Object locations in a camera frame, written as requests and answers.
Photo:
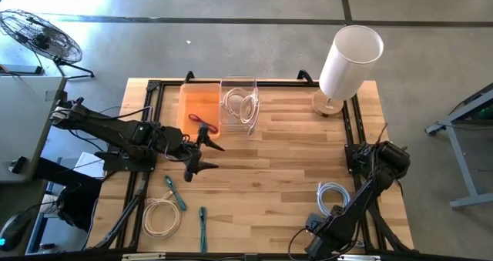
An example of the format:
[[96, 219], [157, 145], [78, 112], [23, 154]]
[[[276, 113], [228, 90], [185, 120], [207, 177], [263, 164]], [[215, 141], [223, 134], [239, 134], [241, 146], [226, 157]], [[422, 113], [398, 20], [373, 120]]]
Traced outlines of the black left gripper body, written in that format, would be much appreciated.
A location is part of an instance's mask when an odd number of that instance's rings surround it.
[[170, 162], [199, 162], [201, 153], [188, 135], [171, 126], [160, 126], [156, 130], [156, 152]]

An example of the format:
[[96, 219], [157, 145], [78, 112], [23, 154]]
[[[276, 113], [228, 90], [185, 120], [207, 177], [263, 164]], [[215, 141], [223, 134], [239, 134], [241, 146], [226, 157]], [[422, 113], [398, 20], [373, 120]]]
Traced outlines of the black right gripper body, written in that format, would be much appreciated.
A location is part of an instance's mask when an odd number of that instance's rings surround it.
[[347, 237], [341, 229], [342, 224], [338, 219], [343, 211], [342, 206], [334, 206], [331, 214], [326, 218], [324, 228], [320, 232], [310, 232], [314, 235], [312, 240], [323, 240], [327, 244], [328, 253], [340, 252], [347, 244]]

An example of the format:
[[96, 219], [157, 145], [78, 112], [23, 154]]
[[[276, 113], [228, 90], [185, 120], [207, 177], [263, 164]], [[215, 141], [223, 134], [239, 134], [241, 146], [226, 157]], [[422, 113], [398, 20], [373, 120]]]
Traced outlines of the orange translucent plastic bin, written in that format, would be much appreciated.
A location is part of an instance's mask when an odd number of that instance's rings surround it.
[[183, 84], [180, 88], [176, 124], [183, 134], [195, 140], [200, 121], [190, 119], [190, 114], [217, 128], [216, 133], [209, 131], [211, 139], [220, 137], [219, 83]]

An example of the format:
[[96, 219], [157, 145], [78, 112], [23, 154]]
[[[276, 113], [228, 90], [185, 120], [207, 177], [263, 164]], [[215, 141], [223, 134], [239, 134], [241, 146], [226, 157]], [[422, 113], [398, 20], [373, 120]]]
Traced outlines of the clear plastic bin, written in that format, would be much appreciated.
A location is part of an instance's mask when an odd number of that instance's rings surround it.
[[249, 76], [226, 76], [220, 80], [220, 126], [225, 132], [251, 136], [260, 113], [257, 80]]

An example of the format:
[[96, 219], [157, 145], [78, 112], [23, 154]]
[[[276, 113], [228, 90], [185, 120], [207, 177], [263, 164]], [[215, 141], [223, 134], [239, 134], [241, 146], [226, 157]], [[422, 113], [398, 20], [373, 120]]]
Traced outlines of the silver metal plate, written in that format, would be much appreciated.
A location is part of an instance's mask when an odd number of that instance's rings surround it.
[[381, 257], [361, 254], [344, 254], [338, 256], [337, 261], [381, 261]]
[[165, 259], [166, 253], [129, 253], [123, 254], [121, 261], [157, 261]]

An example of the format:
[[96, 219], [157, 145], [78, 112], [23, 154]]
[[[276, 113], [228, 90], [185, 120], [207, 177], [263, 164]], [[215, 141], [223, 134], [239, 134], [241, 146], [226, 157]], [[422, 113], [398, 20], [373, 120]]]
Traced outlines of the white box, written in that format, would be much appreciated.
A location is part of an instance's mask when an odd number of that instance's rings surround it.
[[104, 161], [102, 159], [91, 153], [83, 152], [73, 170], [92, 178], [101, 179], [104, 177], [103, 166]]

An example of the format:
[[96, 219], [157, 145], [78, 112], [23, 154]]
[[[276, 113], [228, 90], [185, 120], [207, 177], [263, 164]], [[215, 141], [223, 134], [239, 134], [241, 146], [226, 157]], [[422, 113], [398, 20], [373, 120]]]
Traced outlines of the black office chair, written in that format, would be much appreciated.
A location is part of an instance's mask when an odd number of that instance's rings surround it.
[[56, 201], [57, 215], [70, 226], [89, 232], [102, 180], [44, 158], [38, 161], [33, 179], [44, 179], [64, 186]]

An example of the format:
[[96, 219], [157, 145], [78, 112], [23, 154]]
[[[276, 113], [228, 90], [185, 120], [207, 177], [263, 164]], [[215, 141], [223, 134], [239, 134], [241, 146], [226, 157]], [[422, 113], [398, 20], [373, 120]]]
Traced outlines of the grey metal table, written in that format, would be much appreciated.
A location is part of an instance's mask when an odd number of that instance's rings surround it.
[[428, 136], [448, 134], [468, 196], [451, 200], [453, 209], [493, 202], [475, 179], [480, 172], [493, 172], [493, 82], [460, 101], [450, 113], [424, 130]]

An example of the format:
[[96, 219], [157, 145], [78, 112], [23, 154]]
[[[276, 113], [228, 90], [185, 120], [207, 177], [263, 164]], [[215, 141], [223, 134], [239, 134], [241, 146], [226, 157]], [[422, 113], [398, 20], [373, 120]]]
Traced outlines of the grey desk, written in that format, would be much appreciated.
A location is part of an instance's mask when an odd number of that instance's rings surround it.
[[[0, 183], [29, 181], [36, 170], [51, 123], [50, 112], [64, 92], [66, 79], [49, 76], [0, 76]], [[24, 156], [19, 174], [8, 170]]]

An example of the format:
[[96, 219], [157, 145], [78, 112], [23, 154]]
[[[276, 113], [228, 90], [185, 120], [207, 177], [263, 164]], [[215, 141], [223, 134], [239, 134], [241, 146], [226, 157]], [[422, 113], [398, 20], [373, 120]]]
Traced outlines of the white shade wooden base lamp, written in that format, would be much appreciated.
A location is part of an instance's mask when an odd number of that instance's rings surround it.
[[319, 89], [312, 98], [312, 109], [320, 116], [342, 110], [370, 75], [384, 52], [381, 36], [372, 28], [349, 25], [340, 29], [330, 46], [318, 79]]

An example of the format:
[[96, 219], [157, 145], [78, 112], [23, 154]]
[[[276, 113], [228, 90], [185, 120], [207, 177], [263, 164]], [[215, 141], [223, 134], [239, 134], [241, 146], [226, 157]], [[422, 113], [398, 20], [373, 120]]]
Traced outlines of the small black device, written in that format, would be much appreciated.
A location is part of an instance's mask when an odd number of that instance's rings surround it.
[[19, 174], [28, 162], [29, 160], [26, 157], [20, 156], [9, 163], [8, 170], [14, 174]]

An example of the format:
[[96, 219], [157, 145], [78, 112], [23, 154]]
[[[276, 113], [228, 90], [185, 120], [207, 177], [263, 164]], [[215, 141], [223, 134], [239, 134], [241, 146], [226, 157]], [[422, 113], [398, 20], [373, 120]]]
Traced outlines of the black floor fan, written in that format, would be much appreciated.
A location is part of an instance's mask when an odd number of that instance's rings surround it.
[[[0, 12], [0, 28], [17, 43], [53, 61], [61, 75], [67, 79], [95, 77], [93, 71], [75, 65], [82, 60], [79, 44], [63, 30], [30, 12], [7, 9]], [[85, 75], [66, 76], [62, 66], [85, 72]]]

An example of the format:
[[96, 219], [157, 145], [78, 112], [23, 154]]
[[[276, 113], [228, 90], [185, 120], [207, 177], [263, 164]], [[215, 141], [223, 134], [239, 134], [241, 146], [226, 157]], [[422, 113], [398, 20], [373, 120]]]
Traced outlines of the black computer mouse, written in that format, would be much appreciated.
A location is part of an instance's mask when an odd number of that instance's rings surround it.
[[13, 250], [21, 242], [31, 220], [32, 217], [27, 211], [12, 215], [0, 230], [0, 251]]

